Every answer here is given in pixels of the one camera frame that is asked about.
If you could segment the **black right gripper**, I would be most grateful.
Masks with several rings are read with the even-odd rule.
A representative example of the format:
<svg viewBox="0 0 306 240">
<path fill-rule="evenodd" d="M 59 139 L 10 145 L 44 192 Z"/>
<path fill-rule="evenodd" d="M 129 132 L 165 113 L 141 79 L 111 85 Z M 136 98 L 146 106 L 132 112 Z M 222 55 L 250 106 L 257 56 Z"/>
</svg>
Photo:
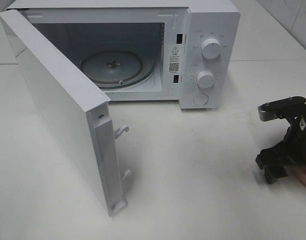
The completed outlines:
<svg viewBox="0 0 306 240">
<path fill-rule="evenodd" d="M 287 122 L 290 126 L 283 140 L 273 147 L 261 150 L 255 159 L 259 169 L 264 170 L 264 177 L 269 185 L 288 176 L 285 166 L 306 167 L 306 112 Z"/>
</svg>

